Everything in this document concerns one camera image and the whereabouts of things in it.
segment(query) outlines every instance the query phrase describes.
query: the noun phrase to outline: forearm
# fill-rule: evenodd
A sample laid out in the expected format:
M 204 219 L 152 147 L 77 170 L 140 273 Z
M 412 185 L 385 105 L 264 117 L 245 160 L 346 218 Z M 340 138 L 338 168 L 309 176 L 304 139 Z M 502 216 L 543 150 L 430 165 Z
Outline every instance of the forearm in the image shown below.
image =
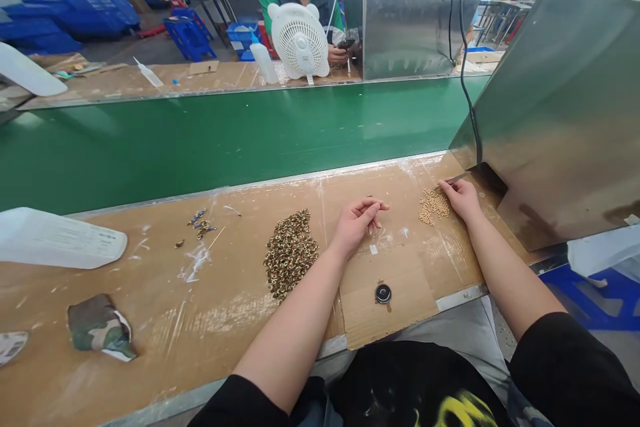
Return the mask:
M 290 414 L 316 360 L 346 259 L 329 247 L 258 333 L 234 374 Z
M 484 215 L 467 221 L 467 229 L 487 287 L 516 340 L 540 317 L 566 312 Z

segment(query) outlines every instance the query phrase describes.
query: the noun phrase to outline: black shirt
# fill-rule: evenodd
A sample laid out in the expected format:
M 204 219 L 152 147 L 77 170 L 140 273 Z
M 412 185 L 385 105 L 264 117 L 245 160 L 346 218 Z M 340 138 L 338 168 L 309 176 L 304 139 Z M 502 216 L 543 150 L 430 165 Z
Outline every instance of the black shirt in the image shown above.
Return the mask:
M 555 427 L 632 425 L 640 418 L 640 394 L 620 361 L 567 314 L 548 314 L 527 330 L 511 375 L 531 410 Z M 478 371 L 435 344 L 364 347 L 329 395 L 346 426 L 513 425 Z M 230 376 L 190 425 L 291 425 L 296 409 L 290 419 L 250 381 Z

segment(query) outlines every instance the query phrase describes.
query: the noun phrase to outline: pile of gold beads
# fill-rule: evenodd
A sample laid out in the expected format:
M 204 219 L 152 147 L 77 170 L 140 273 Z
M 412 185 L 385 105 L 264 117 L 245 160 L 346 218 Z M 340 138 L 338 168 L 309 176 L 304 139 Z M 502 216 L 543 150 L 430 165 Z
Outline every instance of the pile of gold beads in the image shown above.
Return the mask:
M 442 219 L 442 217 L 449 217 L 449 202 L 445 197 L 445 194 L 439 188 L 435 190 L 426 190 L 422 191 L 423 198 L 420 199 L 420 212 L 418 212 L 418 218 L 427 225 L 433 227 L 435 224 L 433 223 L 433 218 L 431 214 L 436 214 L 438 216 L 438 220 Z
M 308 209 L 278 222 L 267 243 L 267 281 L 273 298 L 282 302 L 318 258 L 320 246 L 309 235 Z

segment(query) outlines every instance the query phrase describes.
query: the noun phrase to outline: round black button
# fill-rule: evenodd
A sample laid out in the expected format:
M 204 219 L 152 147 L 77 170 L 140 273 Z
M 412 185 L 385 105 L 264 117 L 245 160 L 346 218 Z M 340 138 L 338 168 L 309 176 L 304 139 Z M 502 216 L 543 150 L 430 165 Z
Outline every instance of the round black button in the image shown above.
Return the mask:
M 387 284 L 380 284 L 375 288 L 375 299 L 379 304 L 388 304 L 391 300 L 391 289 Z

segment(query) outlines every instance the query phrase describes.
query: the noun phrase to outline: white label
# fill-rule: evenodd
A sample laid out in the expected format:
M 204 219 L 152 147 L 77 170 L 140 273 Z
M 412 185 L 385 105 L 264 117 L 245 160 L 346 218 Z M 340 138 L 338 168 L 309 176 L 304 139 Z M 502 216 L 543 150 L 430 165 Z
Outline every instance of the white label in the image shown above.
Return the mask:
M 27 343 L 28 338 L 28 332 L 0 334 L 0 366 L 16 357 Z
M 640 218 L 631 214 L 629 217 L 625 218 L 625 222 L 627 222 L 627 225 L 640 224 Z
M 31 241 L 43 247 L 111 258 L 118 256 L 121 238 L 122 234 L 115 230 L 58 217 L 33 232 Z

